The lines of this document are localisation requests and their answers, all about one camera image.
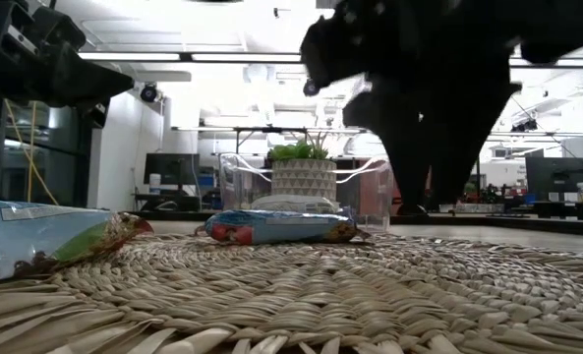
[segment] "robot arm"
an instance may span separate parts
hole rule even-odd
[[[534,64],[583,47],[583,0],[342,0],[331,19],[309,27],[301,54],[322,89],[361,73],[397,77],[399,64],[425,56],[465,57],[517,44]]]
[[[0,0],[0,97],[84,111],[131,89],[132,78],[84,61],[86,37],[70,17],[24,0]]]

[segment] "plastic bag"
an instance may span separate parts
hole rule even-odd
[[[348,242],[365,232],[349,217],[292,211],[227,210],[212,216],[204,225],[217,241],[243,245],[279,242]]]
[[[258,198],[252,209],[334,214],[339,207],[324,197],[274,195]]]
[[[104,210],[0,202],[0,279],[115,252],[151,227]]]

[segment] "box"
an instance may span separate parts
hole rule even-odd
[[[456,206],[439,206],[439,212],[449,212],[451,210],[459,213],[503,213],[505,211],[505,206],[502,204],[458,204]]]
[[[360,229],[370,233],[386,232],[394,185],[387,157],[353,162],[353,168],[333,172],[337,175],[337,193],[336,201],[331,202],[353,210]],[[271,170],[263,167],[264,157],[245,158],[236,153],[219,156],[224,210],[250,209],[255,200],[271,195]]]

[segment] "yellow cable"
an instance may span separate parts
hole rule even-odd
[[[33,161],[33,130],[35,128],[35,111],[37,109],[37,102],[33,102],[33,112],[31,114],[31,139],[29,143],[29,156],[30,160]],[[27,189],[27,202],[31,203],[31,192],[33,191],[33,164],[29,166],[29,186]]]
[[[27,157],[27,160],[29,161],[30,168],[32,168],[33,171],[35,171],[35,177],[37,177],[37,180],[44,188],[44,192],[46,192],[46,194],[51,199],[53,204],[55,204],[56,206],[59,206],[59,204],[55,200],[55,197],[53,197],[51,192],[48,190],[48,187],[46,187],[46,183],[44,183],[44,180],[42,179],[42,176],[39,174],[37,167],[35,167],[35,163],[33,162],[33,159],[31,158],[31,156],[29,156],[29,153],[27,152],[27,149],[25,148],[25,143],[23,143],[23,137],[20,135],[20,131],[18,130],[18,126],[16,125],[16,117],[14,116],[14,111],[12,110],[12,106],[9,104],[9,101],[7,99],[5,99],[5,105],[7,106],[7,111],[9,112],[9,116],[12,118],[12,124],[14,125],[14,130],[16,131],[16,136],[18,137],[18,141],[20,142],[21,147],[23,148],[23,152],[25,153],[25,156]]]

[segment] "black monitor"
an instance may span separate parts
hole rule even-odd
[[[157,173],[163,185],[197,185],[200,174],[200,156],[196,153],[148,153],[145,162],[145,184],[149,175]]]
[[[527,190],[536,201],[547,201],[549,193],[577,192],[577,184],[583,182],[580,157],[525,157],[525,167]]]

